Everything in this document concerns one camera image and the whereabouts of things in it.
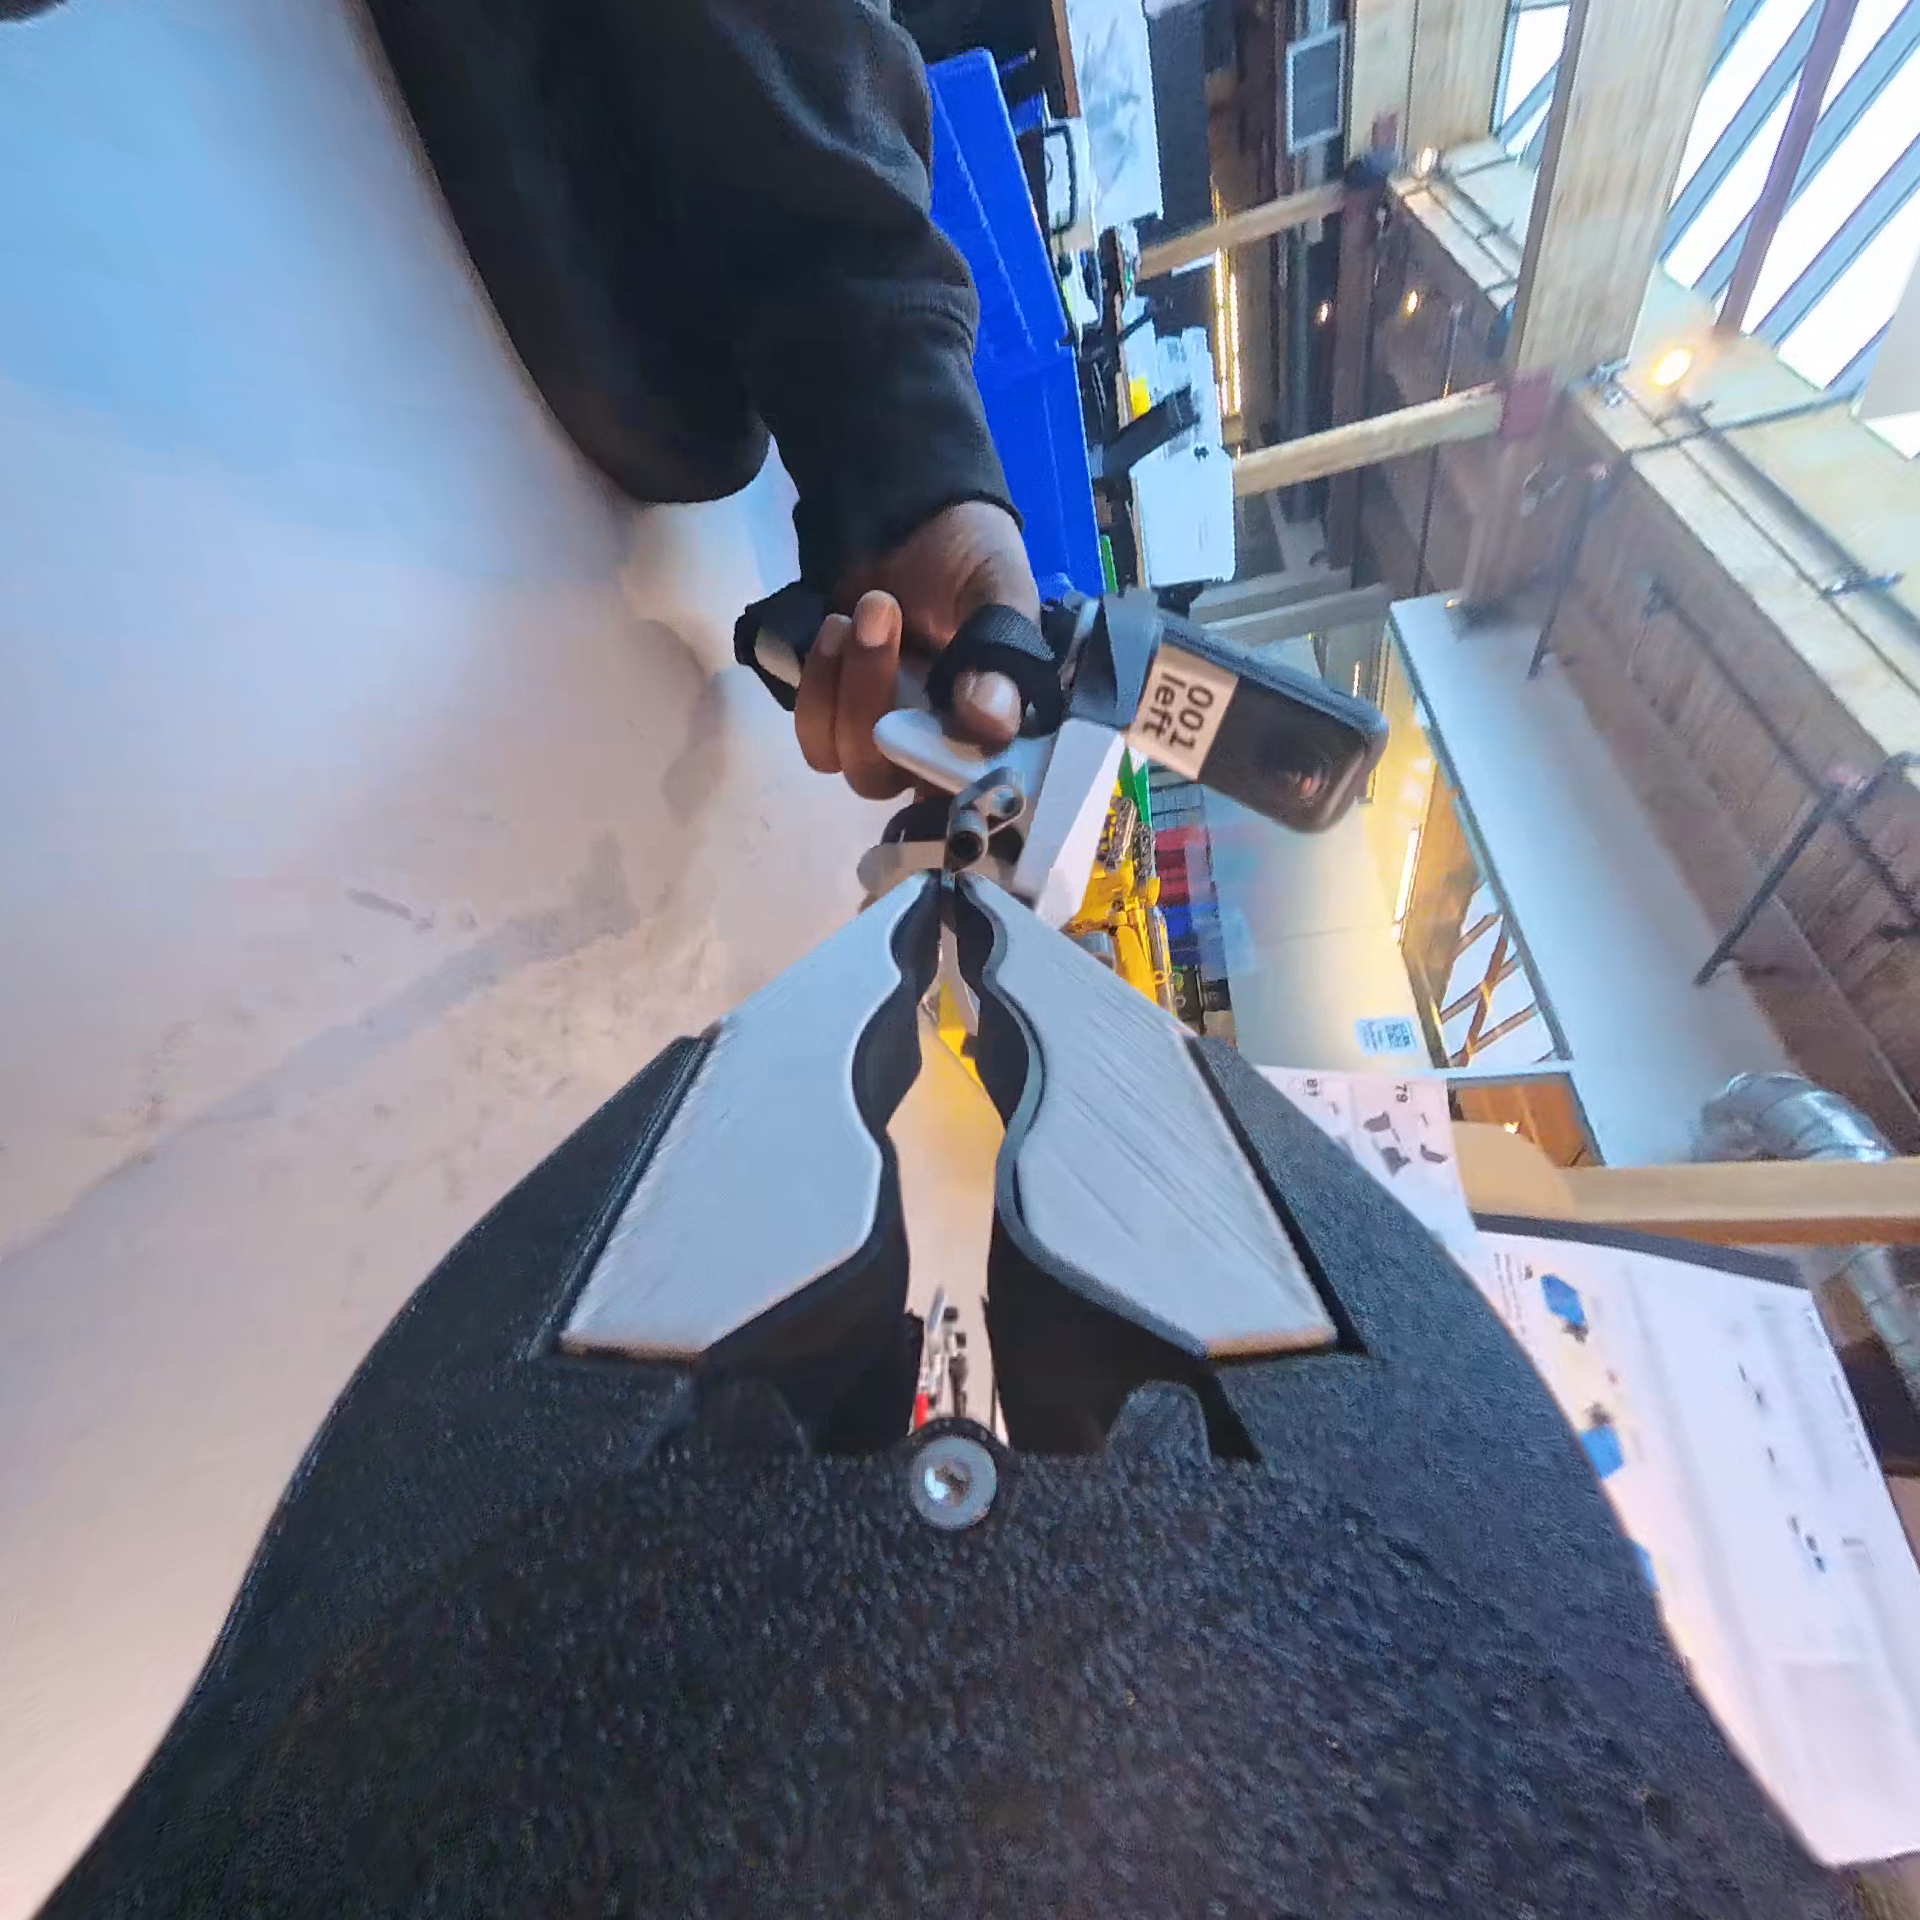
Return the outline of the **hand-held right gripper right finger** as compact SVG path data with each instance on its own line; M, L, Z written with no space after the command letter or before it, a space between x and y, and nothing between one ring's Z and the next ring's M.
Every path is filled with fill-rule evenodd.
M1336 1351L1281 1204L1187 1027L998 884L952 884L974 1068L998 1119L983 1309L1024 1454L1096 1454L1142 1388L1249 1454L1225 1375Z

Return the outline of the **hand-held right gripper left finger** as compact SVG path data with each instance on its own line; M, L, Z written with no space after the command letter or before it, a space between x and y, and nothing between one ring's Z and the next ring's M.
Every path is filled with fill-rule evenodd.
M911 873L700 1041L583 1269L563 1351L756 1383L829 1454L904 1438L920 1322L891 1119L944 884Z

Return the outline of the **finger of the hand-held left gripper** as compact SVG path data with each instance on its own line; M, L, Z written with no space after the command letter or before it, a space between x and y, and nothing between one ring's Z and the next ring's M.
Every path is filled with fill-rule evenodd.
M1024 819L1024 902L1047 926L1081 913L1118 788L1121 734L1062 724Z

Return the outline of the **small grey toy connector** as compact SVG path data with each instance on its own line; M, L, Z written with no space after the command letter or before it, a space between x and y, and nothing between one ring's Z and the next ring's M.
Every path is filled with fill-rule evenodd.
M1017 861L1028 793L1020 769L998 763L950 797L944 869L967 873L983 861Z

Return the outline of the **person's left forearm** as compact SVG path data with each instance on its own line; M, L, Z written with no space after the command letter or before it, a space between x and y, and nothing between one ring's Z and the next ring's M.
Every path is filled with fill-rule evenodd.
M817 587L945 510L1015 510L929 212L926 66L881 6L365 19L497 324L613 490L724 499L774 449Z

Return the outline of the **person's left hand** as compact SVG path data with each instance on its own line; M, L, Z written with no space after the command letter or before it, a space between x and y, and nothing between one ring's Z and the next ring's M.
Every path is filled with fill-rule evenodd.
M861 801L891 801L908 773L875 748L875 726L983 609L1039 614L1015 519L991 503L950 505L831 589L806 651L792 726L806 766Z

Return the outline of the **yellow toy excavator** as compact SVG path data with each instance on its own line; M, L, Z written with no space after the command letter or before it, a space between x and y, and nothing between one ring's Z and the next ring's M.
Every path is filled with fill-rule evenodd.
M1155 836L1121 785L1112 790L1088 889L1064 930L1124 985L1163 1012L1180 1012Z

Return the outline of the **white box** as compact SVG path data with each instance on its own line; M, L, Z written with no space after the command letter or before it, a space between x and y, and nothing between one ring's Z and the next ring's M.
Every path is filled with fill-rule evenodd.
M1221 586L1236 572L1232 455L1184 436L1128 473L1142 586Z

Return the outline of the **wooden beam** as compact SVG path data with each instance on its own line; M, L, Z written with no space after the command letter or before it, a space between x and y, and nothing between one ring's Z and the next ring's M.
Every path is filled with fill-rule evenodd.
M1232 494L1236 499L1278 494L1414 452L1486 441L1500 431L1502 421L1503 390L1500 387L1456 390L1241 452L1232 459Z
M1479 1215L1716 1245L1918 1244L1915 1158L1559 1169L1534 1141L1491 1123L1462 1119L1454 1141Z
M1209 223L1163 235L1140 250L1135 278L1155 281L1171 276L1188 270L1193 263L1205 263L1211 255L1225 255L1269 237L1324 221L1341 211L1345 197L1345 185L1341 180L1331 180L1223 214Z

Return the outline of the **blue storage bin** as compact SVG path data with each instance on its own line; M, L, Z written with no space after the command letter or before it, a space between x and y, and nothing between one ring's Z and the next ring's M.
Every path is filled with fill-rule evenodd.
M1079 361L997 62L927 68L929 220L975 289L974 375L1039 587L1104 591Z

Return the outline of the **white instruction booklet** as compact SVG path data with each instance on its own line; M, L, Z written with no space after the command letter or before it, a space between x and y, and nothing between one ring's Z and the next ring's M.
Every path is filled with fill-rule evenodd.
M1784 1263L1473 1211L1438 1078L1261 1068L1428 1230L1545 1380L1736 1755L1825 1866L1918 1845L1918 1573Z

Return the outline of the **large window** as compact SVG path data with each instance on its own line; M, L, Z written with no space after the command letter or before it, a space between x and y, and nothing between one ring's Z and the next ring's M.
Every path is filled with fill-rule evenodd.
M1656 259L1915 461L1918 5L1726 3Z

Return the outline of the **wooden post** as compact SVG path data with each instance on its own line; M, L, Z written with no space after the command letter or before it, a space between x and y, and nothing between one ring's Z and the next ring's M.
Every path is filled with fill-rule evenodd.
M1724 3L1571 9L1503 340L1496 452L1457 587L1473 614L1519 587L1521 491L1560 393L1633 340L1724 14Z

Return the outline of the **silver ventilation duct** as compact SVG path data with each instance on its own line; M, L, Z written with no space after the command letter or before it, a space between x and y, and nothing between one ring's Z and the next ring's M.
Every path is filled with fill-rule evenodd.
M1697 1161L1886 1164L1896 1150L1849 1099L1798 1071L1741 1071L1709 1097L1695 1124ZM1828 1294L1846 1291L1881 1347L1907 1371L1918 1357L1915 1250L1852 1245L1820 1260Z

